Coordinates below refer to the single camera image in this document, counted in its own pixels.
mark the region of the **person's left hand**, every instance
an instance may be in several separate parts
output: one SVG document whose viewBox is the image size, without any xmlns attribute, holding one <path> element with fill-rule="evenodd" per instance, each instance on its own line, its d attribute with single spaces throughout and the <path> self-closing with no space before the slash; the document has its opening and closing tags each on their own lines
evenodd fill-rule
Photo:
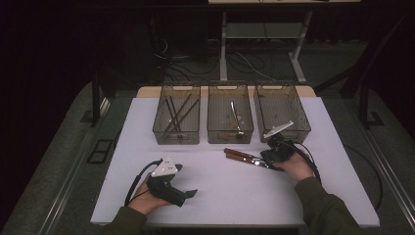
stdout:
<svg viewBox="0 0 415 235">
<path fill-rule="evenodd" d="M 171 203 L 166 202 L 163 199 L 157 198 L 150 193 L 149 188 L 147 187 L 147 180 L 149 180 L 150 173 L 147 175 L 146 179 L 135 191 L 134 198 L 129 204 L 128 207 L 132 208 L 144 215 L 148 215 L 157 208 L 171 205 Z"/>
</svg>

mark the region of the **table surface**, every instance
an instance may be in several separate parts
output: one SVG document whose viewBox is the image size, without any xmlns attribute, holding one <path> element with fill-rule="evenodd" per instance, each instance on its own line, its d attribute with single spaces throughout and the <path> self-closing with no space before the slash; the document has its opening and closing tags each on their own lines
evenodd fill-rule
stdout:
<svg viewBox="0 0 415 235">
<path fill-rule="evenodd" d="M 379 218 L 348 159 L 322 100 L 305 86 L 298 87 L 298 91 L 312 129 L 303 144 L 319 167 L 323 186 L 329 193 L 345 201 L 358 224 L 363 227 L 379 226 Z M 285 172 L 225 158 L 224 148 L 256 156 L 260 151 L 268 149 L 257 138 L 253 100 L 254 133 L 251 144 L 208 143 L 208 99 L 207 91 L 202 89 L 200 144 L 167 146 L 158 145 L 152 131 L 158 94 L 159 87 L 144 87 L 137 94 L 139 98 L 131 103 L 91 222 L 111 222 L 123 205 L 136 174 L 154 160 L 172 157 L 176 164 L 183 165 L 171 181 L 172 186 L 181 191 L 199 191 L 195 198 L 186 200 L 182 208 L 170 206 L 153 212 L 148 218 L 148 226 L 304 225 L 300 200 L 294 191 L 295 182 Z"/>
</svg>

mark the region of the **clear container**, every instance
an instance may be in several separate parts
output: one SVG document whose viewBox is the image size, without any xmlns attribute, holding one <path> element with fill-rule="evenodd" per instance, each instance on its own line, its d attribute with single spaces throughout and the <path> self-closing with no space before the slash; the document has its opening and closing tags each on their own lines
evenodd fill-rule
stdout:
<svg viewBox="0 0 415 235">
<path fill-rule="evenodd" d="M 254 92 L 255 110 L 261 142 L 274 126 L 294 123 L 280 133 L 302 143 L 311 131 L 297 89 L 291 81 L 257 81 Z"/>
<path fill-rule="evenodd" d="M 254 124 L 245 81 L 211 81 L 208 87 L 209 144 L 249 144 Z"/>
<path fill-rule="evenodd" d="M 200 105 L 199 82 L 165 82 L 153 125 L 158 144 L 199 144 Z"/>
</svg>

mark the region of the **green sleeve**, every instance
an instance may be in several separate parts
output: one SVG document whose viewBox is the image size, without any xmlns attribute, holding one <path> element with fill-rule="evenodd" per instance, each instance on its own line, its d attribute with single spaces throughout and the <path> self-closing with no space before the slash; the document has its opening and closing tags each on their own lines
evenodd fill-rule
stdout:
<svg viewBox="0 0 415 235">
<path fill-rule="evenodd" d="M 345 203 L 335 195 L 328 194 L 316 178 L 300 181 L 296 191 L 310 235 L 364 234 Z"/>
<path fill-rule="evenodd" d="M 113 222 L 105 225 L 98 235 L 139 235 L 147 217 L 131 208 L 120 208 Z"/>
</svg>

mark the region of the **hand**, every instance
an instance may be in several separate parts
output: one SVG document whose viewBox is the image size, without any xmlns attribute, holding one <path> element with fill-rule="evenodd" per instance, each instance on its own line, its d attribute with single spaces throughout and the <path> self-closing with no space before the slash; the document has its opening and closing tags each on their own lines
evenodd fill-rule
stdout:
<svg viewBox="0 0 415 235">
<path fill-rule="evenodd" d="M 298 153 L 294 153 L 288 160 L 275 163 L 275 167 L 283 168 L 296 182 L 313 176 L 313 171 Z"/>
<path fill-rule="evenodd" d="M 132 208 L 144 215 L 148 215 L 157 208 L 171 205 L 171 203 L 166 202 L 163 199 L 157 198 L 150 193 L 149 188 L 147 187 L 147 180 L 149 180 L 150 173 L 147 175 L 146 179 L 135 191 L 134 198 L 129 204 L 128 207 Z"/>
</svg>

